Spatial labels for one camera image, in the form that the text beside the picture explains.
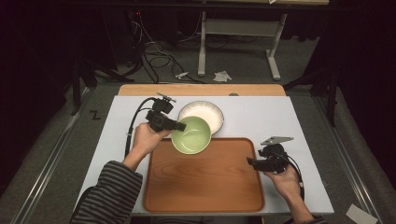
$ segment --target brown tray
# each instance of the brown tray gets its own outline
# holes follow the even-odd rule
[[[178,152],[164,139],[151,154],[144,206],[151,213],[256,212],[264,207],[246,138],[213,138],[201,153]]]

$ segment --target metal rail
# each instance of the metal rail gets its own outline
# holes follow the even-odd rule
[[[82,94],[83,94],[82,95],[83,96],[82,107],[83,107],[86,104],[89,96],[91,96],[91,92],[88,91],[88,88],[86,88]],[[68,139],[69,134],[72,132],[72,129],[78,118],[79,118],[79,112],[77,112],[76,115],[73,116],[67,123],[67,126],[64,128],[64,131],[59,137],[55,145],[55,148],[52,150],[51,154],[49,155],[49,158],[43,170],[41,171],[40,175],[35,181],[35,184],[32,187],[32,190],[30,191],[28,197],[26,198],[23,206],[21,207],[18,214],[12,219],[11,221],[12,224],[17,224],[17,223],[22,224],[29,222],[30,216],[35,211],[35,207],[40,201],[40,198],[46,186],[50,182],[50,178],[52,177],[52,174],[55,171],[56,166],[64,153],[64,149],[65,149],[64,145]]]
[[[355,194],[361,204],[361,208],[367,212],[368,214],[372,215],[373,217],[378,218],[379,223],[384,223],[381,219],[381,216],[378,214],[375,205],[369,195],[369,192],[361,180],[355,165],[353,164],[352,160],[349,158],[349,155],[344,147],[344,144],[337,132],[337,130],[330,124],[329,120],[326,117],[326,105],[319,97],[313,97],[315,105],[317,105],[318,109],[320,110],[320,114],[322,115],[327,128],[329,129],[332,139],[337,147],[337,154],[341,159],[341,163],[346,171],[346,175],[349,178],[350,184],[355,191]]]

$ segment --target white desk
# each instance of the white desk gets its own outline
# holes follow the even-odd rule
[[[92,158],[89,171],[85,178],[81,193],[97,182],[103,166],[111,160],[122,161],[125,142],[130,122],[141,102],[147,96],[116,96],[110,108],[105,127]],[[291,100],[287,96],[175,96],[177,103],[169,114],[176,119],[180,109],[197,100],[207,100],[217,105],[224,114],[224,125],[214,137],[246,137],[256,149],[261,149],[260,142],[272,135],[292,136],[293,141],[283,143],[283,147],[300,166],[305,185],[305,202],[313,214],[333,213],[330,199],[321,182],[318,169],[314,163],[309,147],[305,141],[303,130],[297,120]],[[145,122],[147,112],[142,111],[136,118],[135,125]],[[142,160],[137,172],[146,177],[149,156]],[[274,188],[272,181],[261,174],[265,206],[257,213],[248,214],[194,214],[225,215],[225,216],[261,216],[267,214],[287,214],[289,208]],[[133,210],[134,216],[150,216],[143,206],[143,195],[146,180]]]

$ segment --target green bowl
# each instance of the green bowl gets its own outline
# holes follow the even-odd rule
[[[196,154],[203,151],[210,143],[212,133],[204,119],[192,116],[179,121],[186,124],[184,132],[174,130],[171,138],[174,147],[184,154]]]

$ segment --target gray floor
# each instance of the gray floor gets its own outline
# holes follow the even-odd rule
[[[279,83],[285,84],[299,77],[317,44],[317,41],[298,42],[296,39],[282,40],[276,52],[276,62],[282,80],[273,81],[263,52],[271,46],[266,38],[236,38],[221,49],[221,39],[208,41],[213,49],[207,50],[206,75],[198,78],[198,47],[180,45],[178,48],[164,45],[164,52],[172,55],[190,76],[205,83],[218,83],[214,73],[227,71],[232,80],[227,83]],[[154,61],[158,65],[161,59]],[[128,68],[120,64],[120,72]],[[181,72],[177,67],[172,73],[172,64],[156,68],[161,82],[175,82],[174,75]],[[139,83],[150,83],[144,69],[131,76]],[[84,105],[74,117],[71,91],[65,95],[66,105],[52,118],[47,128],[37,139],[26,157],[21,169],[0,201],[0,223],[10,223],[26,201],[30,190],[45,167],[48,158],[58,158],[49,172],[49,182],[38,195],[28,223],[67,223],[90,165],[106,121],[107,112],[121,83],[100,79],[97,88],[84,94]],[[323,101],[309,94],[309,86],[299,86],[287,92],[291,97],[297,116],[312,150],[314,160],[326,186],[334,207],[334,214],[325,216],[331,223],[354,223],[346,216],[350,205],[380,217],[382,223],[396,223],[395,190],[379,168],[376,160],[362,139],[353,118],[347,110],[341,92],[338,92],[336,128],[329,126],[323,116]],[[57,157],[51,154],[54,149],[60,152]],[[283,223],[289,216],[268,216],[265,223]]]

